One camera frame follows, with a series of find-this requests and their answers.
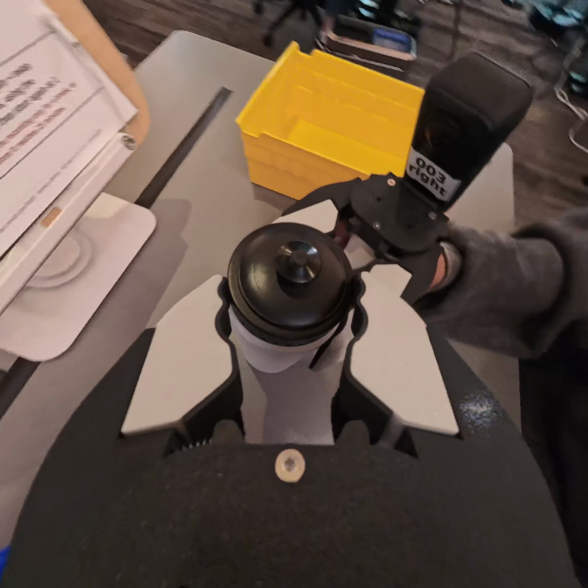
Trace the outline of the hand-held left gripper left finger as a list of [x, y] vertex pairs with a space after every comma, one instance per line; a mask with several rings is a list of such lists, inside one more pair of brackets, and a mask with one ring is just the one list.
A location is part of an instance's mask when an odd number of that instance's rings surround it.
[[170, 429], [187, 445], [202, 445], [223, 420], [242, 428], [243, 387], [230, 341], [230, 303], [226, 279], [215, 275], [158, 321], [122, 435]]

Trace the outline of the white plastic bottle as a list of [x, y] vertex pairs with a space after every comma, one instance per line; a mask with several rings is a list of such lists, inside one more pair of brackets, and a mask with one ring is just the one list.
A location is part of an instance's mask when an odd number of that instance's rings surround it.
[[229, 310], [231, 341], [246, 362], [263, 373], [281, 373], [295, 364], [303, 363], [309, 369], [317, 367], [322, 359], [338, 355], [336, 346], [345, 341], [344, 330], [350, 325], [352, 312], [335, 329], [317, 341], [297, 346], [271, 344], [250, 333], [239, 321], [233, 309]]

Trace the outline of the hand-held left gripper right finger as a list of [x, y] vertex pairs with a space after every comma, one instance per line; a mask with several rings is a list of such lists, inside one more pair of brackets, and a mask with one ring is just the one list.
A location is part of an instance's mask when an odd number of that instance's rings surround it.
[[408, 430], [446, 437], [460, 433], [427, 327], [401, 298], [408, 272], [393, 272], [390, 288], [376, 272], [357, 276], [353, 337], [332, 401], [337, 442], [361, 422], [371, 445], [393, 447]]

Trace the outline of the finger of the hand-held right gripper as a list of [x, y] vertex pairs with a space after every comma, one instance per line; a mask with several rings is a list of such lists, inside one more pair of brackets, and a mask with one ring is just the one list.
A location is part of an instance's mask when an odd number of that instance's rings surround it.
[[[411, 274], [397, 265], [377, 264], [369, 271], [371, 281], [380, 283], [385, 291], [386, 309], [400, 312], [402, 316], [414, 312], [402, 298], [401, 294], [408, 285]], [[348, 317], [337, 328], [335, 334], [316, 352], [309, 369], [325, 370], [336, 364], [342, 364], [347, 348], [354, 338], [352, 321], [355, 308], [352, 307]]]
[[301, 224], [327, 234], [334, 231], [338, 216], [334, 203], [326, 200], [278, 217], [272, 224]]

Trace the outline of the person's right hand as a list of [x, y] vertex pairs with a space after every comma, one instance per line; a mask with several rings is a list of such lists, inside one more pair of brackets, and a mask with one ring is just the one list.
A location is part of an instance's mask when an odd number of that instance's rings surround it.
[[433, 276], [432, 282], [428, 288], [428, 293], [435, 292], [445, 287], [447, 276], [447, 259], [445, 255], [445, 251], [442, 249], [442, 252], [439, 254], [435, 274]]

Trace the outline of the yellow plastic bin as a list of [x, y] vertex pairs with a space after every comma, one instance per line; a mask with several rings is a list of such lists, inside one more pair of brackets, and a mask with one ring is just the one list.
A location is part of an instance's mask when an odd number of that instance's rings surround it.
[[291, 42], [236, 118], [250, 181], [294, 200], [401, 178], [424, 90]]

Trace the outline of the person's dark clothing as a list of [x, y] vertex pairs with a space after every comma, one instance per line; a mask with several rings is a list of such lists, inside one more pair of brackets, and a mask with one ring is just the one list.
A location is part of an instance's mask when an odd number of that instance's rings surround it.
[[519, 361], [520, 420], [587, 587], [587, 348], [560, 339]]

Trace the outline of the black bottle lid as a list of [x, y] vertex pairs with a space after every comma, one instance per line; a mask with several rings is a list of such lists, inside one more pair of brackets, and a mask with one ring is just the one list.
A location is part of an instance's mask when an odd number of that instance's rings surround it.
[[342, 248], [329, 235], [291, 222], [247, 235], [232, 254], [227, 280], [246, 330], [284, 347], [318, 341], [338, 327], [355, 289]]

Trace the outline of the printed instruction sheet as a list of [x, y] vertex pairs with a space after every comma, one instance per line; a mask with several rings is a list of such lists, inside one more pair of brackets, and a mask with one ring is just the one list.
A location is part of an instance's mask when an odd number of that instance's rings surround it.
[[1, 254], [136, 114], [45, 1], [1, 1]]

